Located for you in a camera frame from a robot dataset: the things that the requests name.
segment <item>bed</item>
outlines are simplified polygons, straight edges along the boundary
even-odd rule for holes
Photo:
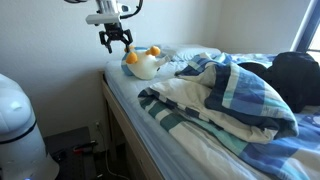
[[[185,54],[184,52],[183,55],[185,56],[182,59],[187,59],[189,57],[186,55],[193,56],[194,54]],[[232,55],[233,60],[247,62],[249,59],[249,61],[254,60],[265,66],[272,64],[272,57],[274,58],[272,55],[258,54]],[[214,136],[200,128],[201,123],[199,125],[195,124],[195,122],[183,122],[184,128],[189,128],[193,134],[183,132],[182,134],[185,137],[180,140],[181,137],[179,139],[179,137],[172,133],[173,131],[166,130],[162,125],[161,118],[160,120],[156,118],[157,115],[159,117],[159,113],[154,114],[154,116],[152,113],[148,113],[146,111],[147,107],[144,107],[141,103],[148,97],[148,95],[143,94],[143,91],[158,82],[174,78],[176,72],[188,66],[188,63],[190,63],[188,60],[174,59],[168,62],[160,68],[157,76],[150,81],[142,81],[133,76],[125,76],[121,70],[120,61],[107,61],[105,70],[101,74],[101,82],[104,98],[106,99],[107,122],[111,132],[109,147],[112,157],[116,157],[115,149],[123,133],[125,137],[124,141],[128,147],[128,158],[130,158],[129,162],[131,163],[132,174],[135,179],[306,178],[301,174],[282,174],[277,176],[272,173],[263,172],[261,170],[263,166],[259,170],[259,168],[249,165],[250,163],[248,164],[243,161],[243,157],[237,156],[235,149],[230,148],[226,143],[221,143],[221,139],[219,141],[219,138],[216,138],[219,135]],[[317,122],[319,120],[319,112],[320,109],[318,107],[306,107],[302,113],[295,114],[295,117],[298,117],[299,120],[303,118],[314,119]],[[194,138],[192,136],[195,133],[200,134],[197,137],[198,139],[204,140],[201,142],[193,141]],[[185,139],[189,138],[192,142],[185,141]],[[315,154],[315,157],[319,158],[320,146],[314,146],[316,150],[312,153]],[[310,164],[319,165],[319,159],[313,160]],[[320,171],[319,167],[308,167],[310,168],[310,174],[319,175],[317,174],[319,173],[317,171]]]

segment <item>stuffed duck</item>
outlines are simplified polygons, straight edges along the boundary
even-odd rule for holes
[[[168,57],[157,60],[156,56],[159,54],[160,49],[156,46],[149,49],[130,46],[130,52],[122,59],[122,70],[128,76],[134,75],[143,80],[153,79],[160,66],[170,61]]]

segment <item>window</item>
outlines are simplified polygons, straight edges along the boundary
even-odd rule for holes
[[[318,0],[309,23],[297,47],[297,51],[307,52],[320,63],[320,0]]]

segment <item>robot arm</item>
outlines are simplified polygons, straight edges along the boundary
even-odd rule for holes
[[[86,0],[65,0],[69,3],[86,2]],[[103,24],[105,31],[100,31],[100,42],[105,45],[109,53],[112,53],[111,42],[122,41],[127,52],[129,52],[129,45],[132,43],[132,36],[130,29],[123,30],[121,19],[130,18],[139,13],[141,10],[143,0],[139,0],[139,5],[133,14],[122,15],[122,12],[129,12],[130,7],[119,4],[116,0],[96,0],[99,10],[98,14],[89,15],[86,18],[87,24],[94,24],[96,26]]]

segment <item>mattress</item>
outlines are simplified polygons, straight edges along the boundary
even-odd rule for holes
[[[120,60],[109,60],[105,67],[105,78],[119,103],[126,111],[131,123],[141,137],[150,155],[165,179],[212,179],[238,171],[248,177],[269,179],[252,167],[243,163],[236,156],[216,142],[217,167],[211,170],[201,167],[192,156],[169,135],[138,102],[138,94],[146,87],[174,77],[174,73],[187,66],[187,62],[168,62],[161,66],[153,80],[143,81],[133,76],[126,76],[121,70]]]

